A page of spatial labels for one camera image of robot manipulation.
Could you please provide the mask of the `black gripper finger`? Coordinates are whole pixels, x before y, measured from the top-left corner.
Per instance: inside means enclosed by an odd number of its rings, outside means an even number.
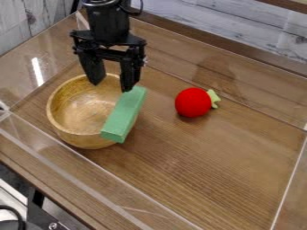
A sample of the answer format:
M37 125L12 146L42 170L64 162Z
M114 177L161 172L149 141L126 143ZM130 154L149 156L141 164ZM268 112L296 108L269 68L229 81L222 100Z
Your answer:
M88 81L93 85L97 85L105 78L105 68L101 55L93 52L80 52L77 56Z
M138 82L141 66L138 59L124 57L120 61L120 84L124 93L129 92Z

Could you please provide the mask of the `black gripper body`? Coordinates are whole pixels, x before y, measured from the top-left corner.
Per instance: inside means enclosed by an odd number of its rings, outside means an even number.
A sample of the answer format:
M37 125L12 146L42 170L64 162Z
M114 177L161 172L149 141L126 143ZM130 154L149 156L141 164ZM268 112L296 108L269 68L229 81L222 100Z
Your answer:
M73 51L82 67L102 67L102 60L122 63L128 61L130 67L142 67L146 60L146 41L128 33L114 42L96 40L89 32L70 31L74 41Z

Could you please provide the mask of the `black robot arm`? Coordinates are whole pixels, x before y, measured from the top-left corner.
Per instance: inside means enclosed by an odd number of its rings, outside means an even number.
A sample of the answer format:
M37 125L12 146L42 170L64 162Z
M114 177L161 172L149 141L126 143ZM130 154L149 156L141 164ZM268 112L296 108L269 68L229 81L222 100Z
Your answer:
M73 52L88 81L97 85L106 76L104 60L120 63L121 91L129 92L140 80L145 64L146 41L129 32L130 0L81 0L88 15L88 30L70 31Z

